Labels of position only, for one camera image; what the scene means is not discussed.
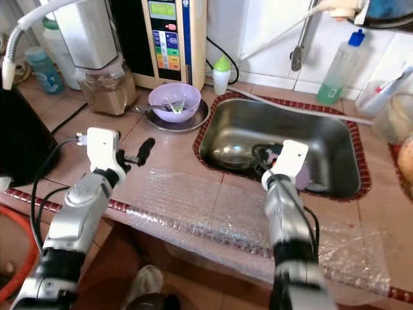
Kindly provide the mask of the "orange fruit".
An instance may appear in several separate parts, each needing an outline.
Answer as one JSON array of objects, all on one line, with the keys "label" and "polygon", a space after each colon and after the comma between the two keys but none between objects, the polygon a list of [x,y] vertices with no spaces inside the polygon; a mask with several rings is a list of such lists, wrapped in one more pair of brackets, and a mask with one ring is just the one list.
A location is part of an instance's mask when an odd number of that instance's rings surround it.
[{"label": "orange fruit", "polygon": [[413,133],[400,145],[396,165],[410,188],[413,188]]}]

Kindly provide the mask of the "deep stainless steel bowl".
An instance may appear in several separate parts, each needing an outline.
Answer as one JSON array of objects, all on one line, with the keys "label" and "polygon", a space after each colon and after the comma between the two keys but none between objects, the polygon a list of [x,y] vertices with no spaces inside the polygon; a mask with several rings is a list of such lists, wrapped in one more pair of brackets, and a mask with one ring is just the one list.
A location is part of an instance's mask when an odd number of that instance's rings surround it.
[{"label": "deep stainless steel bowl", "polygon": [[212,167],[236,173],[253,171],[257,165],[251,148],[245,145],[230,143],[223,147],[201,147],[200,155]]}]

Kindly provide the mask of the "dish soap bottle blue cap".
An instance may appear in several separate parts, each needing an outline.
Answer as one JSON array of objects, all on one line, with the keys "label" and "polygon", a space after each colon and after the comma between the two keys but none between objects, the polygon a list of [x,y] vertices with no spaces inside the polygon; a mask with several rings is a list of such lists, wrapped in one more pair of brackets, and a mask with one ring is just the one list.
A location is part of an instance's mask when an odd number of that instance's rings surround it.
[{"label": "dish soap bottle blue cap", "polygon": [[362,50],[360,46],[365,38],[363,29],[351,33],[348,41],[339,45],[333,62],[316,94],[316,101],[323,105],[334,105],[342,94],[345,83],[359,64]]}]

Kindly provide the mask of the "small white bottle green cap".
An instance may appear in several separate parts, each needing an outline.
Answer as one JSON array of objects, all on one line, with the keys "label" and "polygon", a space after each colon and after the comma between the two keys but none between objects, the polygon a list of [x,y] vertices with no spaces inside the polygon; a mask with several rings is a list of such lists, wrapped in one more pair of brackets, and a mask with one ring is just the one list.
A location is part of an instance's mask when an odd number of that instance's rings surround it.
[{"label": "small white bottle green cap", "polygon": [[221,56],[212,69],[214,94],[221,96],[227,92],[231,77],[231,62],[226,56]]}]

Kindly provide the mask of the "dark blue pan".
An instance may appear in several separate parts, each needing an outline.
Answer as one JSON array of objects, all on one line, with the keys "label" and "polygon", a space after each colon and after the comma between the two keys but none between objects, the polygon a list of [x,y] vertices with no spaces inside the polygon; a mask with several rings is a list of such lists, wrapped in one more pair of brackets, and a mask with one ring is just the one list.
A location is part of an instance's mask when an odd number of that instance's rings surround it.
[{"label": "dark blue pan", "polygon": [[413,33],[413,0],[369,0],[366,28]]}]

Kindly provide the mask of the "teal plastic bottle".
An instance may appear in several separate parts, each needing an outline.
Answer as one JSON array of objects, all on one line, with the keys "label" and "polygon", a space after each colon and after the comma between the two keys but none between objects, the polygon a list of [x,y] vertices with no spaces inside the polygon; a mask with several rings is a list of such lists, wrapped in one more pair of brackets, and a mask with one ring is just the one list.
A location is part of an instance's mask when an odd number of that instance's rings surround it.
[{"label": "teal plastic bottle", "polygon": [[39,45],[25,50],[26,61],[32,66],[33,75],[47,94],[57,95],[65,91],[65,84],[48,56]]}]

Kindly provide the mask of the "stainless steel sink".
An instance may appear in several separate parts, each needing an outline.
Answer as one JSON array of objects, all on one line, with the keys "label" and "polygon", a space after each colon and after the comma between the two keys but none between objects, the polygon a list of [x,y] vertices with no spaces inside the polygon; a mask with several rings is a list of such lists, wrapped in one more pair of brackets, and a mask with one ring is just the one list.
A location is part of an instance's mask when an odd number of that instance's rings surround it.
[{"label": "stainless steel sink", "polygon": [[302,192],[345,203],[364,197],[372,188],[354,122],[287,111],[248,98],[224,96],[212,104],[212,115],[199,130],[194,153],[209,169],[259,184],[254,170],[236,173],[204,162],[201,147],[232,143],[252,150],[257,144],[281,144],[285,140],[300,141],[309,148],[304,166],[308,167],[312,181]]}]

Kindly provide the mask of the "translucent plastic jar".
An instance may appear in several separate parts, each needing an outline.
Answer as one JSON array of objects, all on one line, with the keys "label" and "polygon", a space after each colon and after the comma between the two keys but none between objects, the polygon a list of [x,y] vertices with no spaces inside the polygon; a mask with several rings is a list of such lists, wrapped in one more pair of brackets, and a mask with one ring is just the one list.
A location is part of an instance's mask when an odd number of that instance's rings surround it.
[{"label": "translucent plastic jar", "polygon": [[390,145],[400,145],[413,135],[413,94],[396,94],[372,120],[372,130]]}]

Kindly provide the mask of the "cream spray head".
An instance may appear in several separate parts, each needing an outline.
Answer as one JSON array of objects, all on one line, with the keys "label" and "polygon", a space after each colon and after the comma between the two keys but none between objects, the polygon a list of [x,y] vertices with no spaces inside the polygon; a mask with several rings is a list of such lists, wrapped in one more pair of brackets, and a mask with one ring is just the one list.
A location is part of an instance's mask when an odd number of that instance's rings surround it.
[{"label": "cream spray head", "polygon": [[327,11],[336,20],[363,17],[368,10],[370,0],[324,0]]}]

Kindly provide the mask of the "cream water ionizer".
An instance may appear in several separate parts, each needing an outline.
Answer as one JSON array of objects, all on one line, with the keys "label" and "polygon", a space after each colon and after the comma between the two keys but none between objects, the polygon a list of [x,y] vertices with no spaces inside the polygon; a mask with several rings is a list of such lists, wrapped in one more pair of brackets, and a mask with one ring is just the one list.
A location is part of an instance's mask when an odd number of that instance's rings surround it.
[{"label": "cream water ionizer", "polygon": [[207,73],[208,0],[141,0],[151,72],[136,83],[157,88],[186,83],[201,90]]}]

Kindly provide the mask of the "purple plastic bowl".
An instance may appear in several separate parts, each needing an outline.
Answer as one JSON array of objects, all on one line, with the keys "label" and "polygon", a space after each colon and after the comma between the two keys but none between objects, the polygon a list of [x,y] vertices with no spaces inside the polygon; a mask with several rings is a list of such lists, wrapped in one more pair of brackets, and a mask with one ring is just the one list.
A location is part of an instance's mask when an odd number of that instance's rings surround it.
[{"label": "purple plastic bowl", "polygon": [[[201,93],[198,88],[195,88],[192,85],[186,85],[186,83],[169,83],[168,85],[161,85],[155,88],[150,95],[148,95],[148,103],[150,105],[163,105],[168,99],[177,99],[177,98],[192,98],[198,103],[201,101]],[[172,113],[163,113],[162,115],[157,115],[162,120],[168,122],[184,122],[189,118],[178,118]]]}]

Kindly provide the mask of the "shallow stainless steel dish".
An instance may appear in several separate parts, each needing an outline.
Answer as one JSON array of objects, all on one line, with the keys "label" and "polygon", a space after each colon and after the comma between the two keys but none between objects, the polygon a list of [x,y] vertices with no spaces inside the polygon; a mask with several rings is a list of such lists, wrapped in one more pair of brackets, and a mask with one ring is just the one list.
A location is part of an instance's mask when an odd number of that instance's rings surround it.
[{"label": "shallow stainless steel dish", "polygon": [[197,112],[184,122],[168,122],[159,118],[154,112],[147,112],[145,115],[151,125],[165,132],[190,132],[190,130],[195,130],[207,122],[210,116],[210,107],[202,99]]}]

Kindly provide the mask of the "metal wall tap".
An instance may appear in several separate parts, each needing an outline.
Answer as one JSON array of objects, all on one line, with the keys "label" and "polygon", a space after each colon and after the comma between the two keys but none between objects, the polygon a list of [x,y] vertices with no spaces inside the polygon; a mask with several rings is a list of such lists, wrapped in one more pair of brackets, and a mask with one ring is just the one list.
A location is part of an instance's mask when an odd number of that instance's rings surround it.
[{"label": "metal wall tap", "polygon": [[291,71],[296,73],[302,69],[302,65],[306,61],[306,49],[307,44],[310,41],[310,33],[314,29],[314,26],[317,25],[316,18],[313,17],[313,15],[314,13],[310,13],[310,15],[302,21],[302,27],[297,45],[290,54]]}]

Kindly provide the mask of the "glass jar brown powder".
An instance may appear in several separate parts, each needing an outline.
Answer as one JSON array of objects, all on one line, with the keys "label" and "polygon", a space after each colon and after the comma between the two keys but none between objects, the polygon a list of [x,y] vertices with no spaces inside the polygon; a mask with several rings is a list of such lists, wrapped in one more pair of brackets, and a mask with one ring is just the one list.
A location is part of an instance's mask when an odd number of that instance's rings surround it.
[{"label": "glass jar brown powder", "polygon": [[101,70],[77,70],[79,84],[92,112],[120,116],[137,100],[132,71],[117,56]]}]

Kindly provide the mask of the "clear plastic container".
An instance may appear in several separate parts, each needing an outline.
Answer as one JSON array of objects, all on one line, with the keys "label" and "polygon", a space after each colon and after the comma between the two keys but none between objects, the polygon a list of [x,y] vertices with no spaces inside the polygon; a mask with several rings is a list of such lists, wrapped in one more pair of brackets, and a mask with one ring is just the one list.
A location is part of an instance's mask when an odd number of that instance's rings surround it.
[{"label": "clear plastic container", "polygon": [[355,107],[364,116],[373,118],[398,92],[405,82],[413,76],[413,60],[402,65],[398,75],[389,80],[377,80],[368,83],[363,93],[357,98]]}]

